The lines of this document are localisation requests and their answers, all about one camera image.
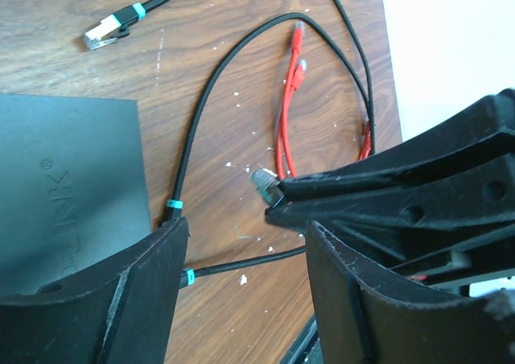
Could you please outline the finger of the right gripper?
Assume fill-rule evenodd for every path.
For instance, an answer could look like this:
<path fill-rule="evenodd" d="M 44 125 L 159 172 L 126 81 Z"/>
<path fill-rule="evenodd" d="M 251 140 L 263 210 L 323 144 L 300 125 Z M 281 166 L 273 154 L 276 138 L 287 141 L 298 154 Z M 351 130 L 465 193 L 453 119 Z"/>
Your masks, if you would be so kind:
<path fill-rule="evenodd" d="M 420 135 L 336 170 L 287 179 L 286 195 L 340 195 L 411 187 L 514 152 L 514 90 L 488 95 Z"/>
<path fill-rule="evenodd" d="M 491 275 L 514 267 L 514 156 L 441 180 L 340 195 L 285 195 L 272 225 L 327 227 L 402 275 Z"/>

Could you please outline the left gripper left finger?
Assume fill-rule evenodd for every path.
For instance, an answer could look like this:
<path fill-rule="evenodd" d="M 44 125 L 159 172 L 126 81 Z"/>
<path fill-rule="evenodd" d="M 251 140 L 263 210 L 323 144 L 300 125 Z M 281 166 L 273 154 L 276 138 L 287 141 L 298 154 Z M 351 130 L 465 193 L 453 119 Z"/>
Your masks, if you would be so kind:
<path fill-rule="evenodd" d="M 1 298 L 3 363 L 162 363 L 186 256 L 186 218 L 34 295 Z"/>

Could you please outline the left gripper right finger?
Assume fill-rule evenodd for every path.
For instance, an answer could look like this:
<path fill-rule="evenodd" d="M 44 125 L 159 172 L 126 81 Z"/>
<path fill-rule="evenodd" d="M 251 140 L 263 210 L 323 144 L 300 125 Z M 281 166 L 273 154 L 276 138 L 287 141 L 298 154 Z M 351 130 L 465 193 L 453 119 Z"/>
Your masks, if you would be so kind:
<path fill-rule="evenodd" d="M 308 223 L 306 256 L 326 363 L 512 363 L 514 293 L 467 298 L 415 283 Z"/>

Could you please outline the black network switch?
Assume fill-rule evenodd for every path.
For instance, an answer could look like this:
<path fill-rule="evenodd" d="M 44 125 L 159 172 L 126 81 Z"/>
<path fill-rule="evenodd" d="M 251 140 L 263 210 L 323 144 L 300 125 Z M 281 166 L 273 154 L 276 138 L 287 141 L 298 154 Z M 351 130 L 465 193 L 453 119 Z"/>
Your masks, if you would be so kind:
<path fill-rule="evenodd" d="M 150 222 L 136 101 L 2 95 L 4 296 L 132 246 Z"/>

